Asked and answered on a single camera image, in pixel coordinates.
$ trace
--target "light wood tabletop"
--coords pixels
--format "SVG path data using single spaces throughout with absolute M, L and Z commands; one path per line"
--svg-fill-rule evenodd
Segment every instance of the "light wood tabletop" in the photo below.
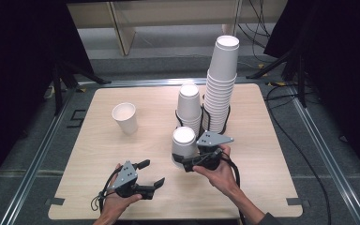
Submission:
M 201 96 L 205 86 L 199 85 Z M 103 189 L 117 163 L 150 159 L 138 170 L 137 183 L 151 186 L 165 177 L 153 200 L 132 204 L 120 219 L 238 218 L 238 210 L 208 180 L 176 167 L 171 158 L 172 136 L 177 125 L 175 109 L 180 86 L 103 88 L 96 91 L 75 142 L 55 198 L 51 219 L 95 219 L 99 211 L 91 201 Z M 139 128 L 124 134 L 112 118 L 121 102 L 137 108 Z M 276 132 L 256 84 L 236 84 L 231 114 L 224 135 L 231 158 L 241 177 L 241 189 L 264 212 L 275 217 L 299 217 L 301 205 L 288 205 L 298 198 Z

